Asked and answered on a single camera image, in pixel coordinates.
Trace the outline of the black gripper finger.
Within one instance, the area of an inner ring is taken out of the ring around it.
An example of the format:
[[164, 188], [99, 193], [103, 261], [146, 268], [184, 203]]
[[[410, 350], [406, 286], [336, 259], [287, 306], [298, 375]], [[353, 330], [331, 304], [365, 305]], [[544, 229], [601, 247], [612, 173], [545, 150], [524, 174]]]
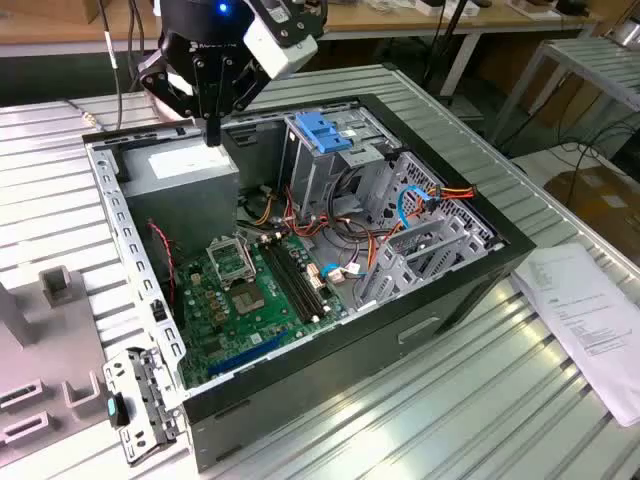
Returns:
[[[214, 145], [214, 108], [211, 92], [198, 65], [201, 59], [190, 52], [154, 52], [138, 65], [141, 85], [161, 103], [183, 118], [192, 118], [202, 131], [207, 146]], [[181, 77], [191, 92], [175, 86], [169, 79]]]
[[239, 58], [225, 56], [220, 78], [215, 90], [213, 110], [213, 145], [221, 144], [222, 119], [241, 112], [271, 81], [266, 71], [255, 59], [243, 64]]

